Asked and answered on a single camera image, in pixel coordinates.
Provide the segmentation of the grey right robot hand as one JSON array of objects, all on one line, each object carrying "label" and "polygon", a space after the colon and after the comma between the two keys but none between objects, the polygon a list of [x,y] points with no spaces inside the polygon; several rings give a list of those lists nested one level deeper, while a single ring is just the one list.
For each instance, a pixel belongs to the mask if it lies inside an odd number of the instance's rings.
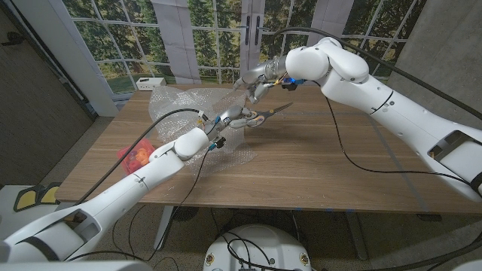
[{"label": "grey right robot hand", "polygon": [[269,89],[272,87],[269,80],[275,80],[285,75],[285,60],[286,56],[275,57],[257,65],[253,69],[249,69],[235,81],[233,91],[240,88],[246,89],[246,94],[251,103],[258,103],[269,93]]}]

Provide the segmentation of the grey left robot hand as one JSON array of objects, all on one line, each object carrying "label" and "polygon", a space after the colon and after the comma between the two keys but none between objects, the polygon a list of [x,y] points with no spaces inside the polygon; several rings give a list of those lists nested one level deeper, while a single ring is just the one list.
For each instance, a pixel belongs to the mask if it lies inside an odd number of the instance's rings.
[{"label": "grey left robot hand", "polygon": [[214,120],[209,121],[203,128],[208,139],[211,141],[225,128],[239,129],[245,126],[260,126],[266,117],[262,117],[260,113],[252,111],[249,108],[234,105],[226,111],[220,113]]}]

